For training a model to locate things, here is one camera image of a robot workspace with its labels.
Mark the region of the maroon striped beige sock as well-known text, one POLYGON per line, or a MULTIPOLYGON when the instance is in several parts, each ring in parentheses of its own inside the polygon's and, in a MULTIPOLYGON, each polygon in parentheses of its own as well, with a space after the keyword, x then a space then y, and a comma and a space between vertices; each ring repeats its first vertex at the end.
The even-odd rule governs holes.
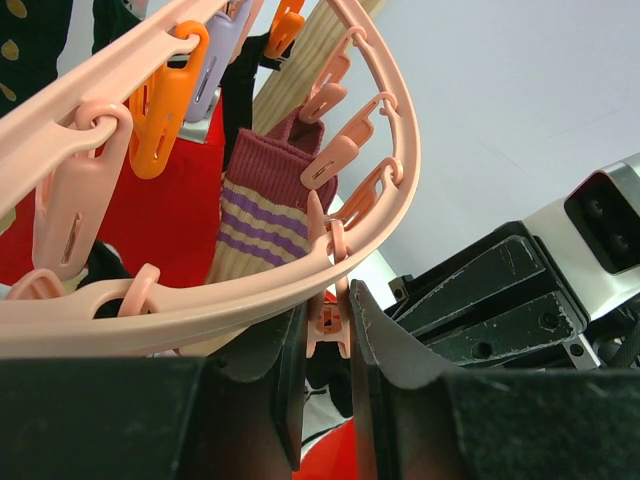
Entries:
POLYGON ((292 110, 267 134, 238 133, 224 172, 220 226, 206 281, 276 268, 309 251, 307 200, 300 176, 320 151, 325 126, 292 110))

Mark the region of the red plastic tray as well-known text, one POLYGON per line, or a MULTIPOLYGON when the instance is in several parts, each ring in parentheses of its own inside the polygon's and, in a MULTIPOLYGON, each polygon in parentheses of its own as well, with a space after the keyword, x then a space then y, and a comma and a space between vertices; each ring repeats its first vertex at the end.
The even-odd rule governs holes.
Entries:
POLYGON ((294 480, 357 480, 354 420, 322 436, 302 459, 294 480))

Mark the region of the green yellow dotted sock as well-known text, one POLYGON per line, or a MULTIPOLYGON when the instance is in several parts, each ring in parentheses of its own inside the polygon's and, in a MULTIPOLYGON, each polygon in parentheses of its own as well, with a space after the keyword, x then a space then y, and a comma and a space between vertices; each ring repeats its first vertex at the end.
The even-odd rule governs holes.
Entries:
MULTIPOLYGON (((97 53, 146 17, 146 1, 93 1, 97 53)), ((67 42, 71 1, 1 3, 1 114, 6 115, 58 78, 57 61, 67 42)))

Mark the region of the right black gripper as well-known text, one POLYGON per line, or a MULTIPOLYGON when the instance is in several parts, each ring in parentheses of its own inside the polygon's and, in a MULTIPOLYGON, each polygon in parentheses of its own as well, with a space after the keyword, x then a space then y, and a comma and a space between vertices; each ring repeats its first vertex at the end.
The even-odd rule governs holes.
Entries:
POLYGON ((542 240, 520 221, 389 287, 396 302, 386 314, 465 368, 603 368, 639 319, 638 297, 589 319, 542 240))

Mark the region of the red santa sock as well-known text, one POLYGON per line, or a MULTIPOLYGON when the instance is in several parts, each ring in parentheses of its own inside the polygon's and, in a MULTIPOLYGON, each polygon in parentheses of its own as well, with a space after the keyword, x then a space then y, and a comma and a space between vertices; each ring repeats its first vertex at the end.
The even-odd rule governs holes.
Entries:
POLYGON ((204 141, 176 139, 159 176, 141 179, 124 160, 97 239, 115 248, 129 273, 150 263, 165 286, 204 283, 219 226, 224 147, 218 103, 204 141))

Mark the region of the wooden hanger rack frame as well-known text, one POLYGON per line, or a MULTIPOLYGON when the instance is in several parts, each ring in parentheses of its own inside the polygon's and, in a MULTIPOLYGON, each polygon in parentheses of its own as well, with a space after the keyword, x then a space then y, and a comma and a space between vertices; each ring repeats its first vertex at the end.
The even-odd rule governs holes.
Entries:
POLYGON ((319 1, 279 71, 257 85, 253 100, 253 130, 267 133, 307 96, 333 48, 347 28, 328 1, 319 1))

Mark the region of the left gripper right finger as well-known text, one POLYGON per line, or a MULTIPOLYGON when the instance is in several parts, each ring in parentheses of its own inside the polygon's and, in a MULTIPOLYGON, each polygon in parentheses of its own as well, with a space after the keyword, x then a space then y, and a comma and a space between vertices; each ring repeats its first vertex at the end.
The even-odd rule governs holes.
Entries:
POLYGON ((464 369, 390 319, 366 284, 349 301, 362 479, 635 479, 634 370, 464 369))

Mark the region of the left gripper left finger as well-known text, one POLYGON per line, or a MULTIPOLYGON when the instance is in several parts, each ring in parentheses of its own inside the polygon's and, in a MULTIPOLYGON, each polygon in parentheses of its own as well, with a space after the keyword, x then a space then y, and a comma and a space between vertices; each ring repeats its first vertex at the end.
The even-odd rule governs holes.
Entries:
POLYGON ((305 306, 210 357, 5 360, 5 479, 288 479, 300 466, 305 306))

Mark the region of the black white striped sock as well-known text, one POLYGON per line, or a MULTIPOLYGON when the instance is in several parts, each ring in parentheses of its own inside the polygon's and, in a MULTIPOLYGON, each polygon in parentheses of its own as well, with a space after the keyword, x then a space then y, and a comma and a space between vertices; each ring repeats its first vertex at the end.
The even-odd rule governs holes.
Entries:
POLYGON ((225 136, 223 171, 229 166, 239 130, 252 128, 252 102, 258 68, 281 69, 281 60, 264 55, 269 38, 269 32, 247 37, 239 55, 227 66, 220 81, 225 136))

